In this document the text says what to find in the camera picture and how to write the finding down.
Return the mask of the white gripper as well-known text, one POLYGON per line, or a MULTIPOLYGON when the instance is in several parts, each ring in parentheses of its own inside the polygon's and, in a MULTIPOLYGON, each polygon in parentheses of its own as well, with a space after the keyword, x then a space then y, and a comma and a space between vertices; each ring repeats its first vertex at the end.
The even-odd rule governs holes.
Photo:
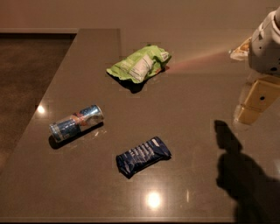
MULTIPOLYGON (((261 22, 252 38, 247 38, 230 54, 232 60, 248 58, 249 66, 261 74, 280 75, 280 10, 261 22)), ((234 112, 234 121, 253 124, 280 97, 280 78, 263 76, 248 83, 234 112)))

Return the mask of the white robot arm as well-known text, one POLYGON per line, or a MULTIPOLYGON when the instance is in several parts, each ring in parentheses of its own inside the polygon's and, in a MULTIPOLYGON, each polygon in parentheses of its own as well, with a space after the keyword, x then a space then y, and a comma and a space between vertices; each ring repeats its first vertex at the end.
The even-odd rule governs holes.
POLYGON ((235 125, 249 126, 280 97, 280 7, 268 14, 230 58, 246 60, 251 69, 234 112, 235 125))

